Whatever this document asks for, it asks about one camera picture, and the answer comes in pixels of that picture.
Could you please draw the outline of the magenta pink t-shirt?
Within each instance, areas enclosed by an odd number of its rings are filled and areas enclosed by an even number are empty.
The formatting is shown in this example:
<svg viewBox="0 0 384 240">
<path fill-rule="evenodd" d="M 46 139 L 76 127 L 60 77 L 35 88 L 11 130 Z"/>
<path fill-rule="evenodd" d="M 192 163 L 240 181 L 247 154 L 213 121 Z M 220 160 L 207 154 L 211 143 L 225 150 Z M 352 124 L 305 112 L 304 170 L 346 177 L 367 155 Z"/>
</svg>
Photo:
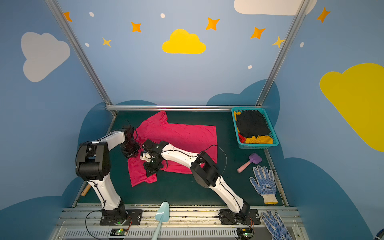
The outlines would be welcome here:
<svg viewBox="0 0 384 240">
<path fill-rule="evenodd" d="M 134 132 L 134 138 L 140 146 L 148 139 L 157 144 L 165 141 L 191 153 L 200 153 L 211 145 L 217 145 L 216 126 L 170 124 L 165 111 L 143 121 Z M 206 150 L 215 163 L 218 162 L 217 151 L 217 147 Z M 151 184 L 157 181 L 156 174 L 147 177 L 143 163 L 140 156 L 128 159 L 132 187 L 144 182 Z M 169 162 L 168 168 L 165 170 L 171 173 L 192 174 L 189 168 L 175 162 Z"/>
</svg>

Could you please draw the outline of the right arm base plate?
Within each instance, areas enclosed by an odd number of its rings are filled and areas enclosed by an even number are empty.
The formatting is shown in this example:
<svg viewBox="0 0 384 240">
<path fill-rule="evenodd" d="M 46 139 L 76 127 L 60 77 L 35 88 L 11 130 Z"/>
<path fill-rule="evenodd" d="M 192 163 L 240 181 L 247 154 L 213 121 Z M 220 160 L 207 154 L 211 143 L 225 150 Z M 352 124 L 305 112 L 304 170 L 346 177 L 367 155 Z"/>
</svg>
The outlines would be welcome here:
<svg viewBox="0 0 384 240">
<path fill-rule="evenodd" d="M 250 209 L 246 216 L 241 219 L 237 214 L 229 209 L 219 210 L 218 218 L 222 225 L 260 225 L 261 219 L 256 209 Z"/>
</svg>

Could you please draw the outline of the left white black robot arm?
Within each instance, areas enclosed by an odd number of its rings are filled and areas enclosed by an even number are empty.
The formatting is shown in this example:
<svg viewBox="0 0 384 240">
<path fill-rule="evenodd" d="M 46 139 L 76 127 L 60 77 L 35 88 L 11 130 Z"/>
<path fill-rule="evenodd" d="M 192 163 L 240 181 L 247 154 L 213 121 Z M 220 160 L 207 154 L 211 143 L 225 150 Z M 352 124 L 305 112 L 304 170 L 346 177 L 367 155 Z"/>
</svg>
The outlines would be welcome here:
<svg viewBox="0 0 384 240">
<path fill-rule="evenodd" d="M 136 156 L 140 146 L 136 143 L 135 133 L 134 127 L 124 127 L 99 140 L 82 143 L 77 151 L 76 174 L 94 189 L 101 202 L 101 226 L 138 226 L 141 222 L 143 211 L 126 210 L 110 177 L 110 150 L 121 147 L 125 157 Z"/>
</svg>

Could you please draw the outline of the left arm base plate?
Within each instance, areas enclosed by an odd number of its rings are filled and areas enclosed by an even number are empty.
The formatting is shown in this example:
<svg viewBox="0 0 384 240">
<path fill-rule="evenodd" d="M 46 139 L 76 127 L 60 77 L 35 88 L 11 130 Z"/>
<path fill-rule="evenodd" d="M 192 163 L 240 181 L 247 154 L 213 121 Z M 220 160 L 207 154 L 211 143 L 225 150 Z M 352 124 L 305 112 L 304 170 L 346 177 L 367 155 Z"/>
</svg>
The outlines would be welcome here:
<svg viewBox="0 0 384 240">
<path fill-rule="evenodd" d="M 142 210 L 102 210 L 100 226 L 138 226 L 142 214 Z"/>
</svg>

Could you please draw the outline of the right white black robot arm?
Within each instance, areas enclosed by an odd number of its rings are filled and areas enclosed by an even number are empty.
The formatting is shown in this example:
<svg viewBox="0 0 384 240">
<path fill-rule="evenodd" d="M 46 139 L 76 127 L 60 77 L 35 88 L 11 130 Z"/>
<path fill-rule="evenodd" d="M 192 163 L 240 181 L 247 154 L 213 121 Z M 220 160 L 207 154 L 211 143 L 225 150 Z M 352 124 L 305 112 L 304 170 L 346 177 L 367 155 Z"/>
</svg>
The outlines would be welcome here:
<svg viewBox="0 0 384 240">
<path fill-rule="evenodd" d="M 160 171 L 163 162 L 175 162 L 191 170 L 196 182 L 207 189 L 213 190 L 228 206 L 227 215 L 221 211 L 220 218 L 223 225 L 245 224 L 250 212 L 250 205 L 239 197 L 225 182 L 219 172 L 217 164 L 206 151 L 191 153 L 176 148 L 175 146 L 161 141 L 156 144 L 151 140 L 143 144 L 144 152 L 141 160 L 146 170 L 147 177 Z"/>
</svg>

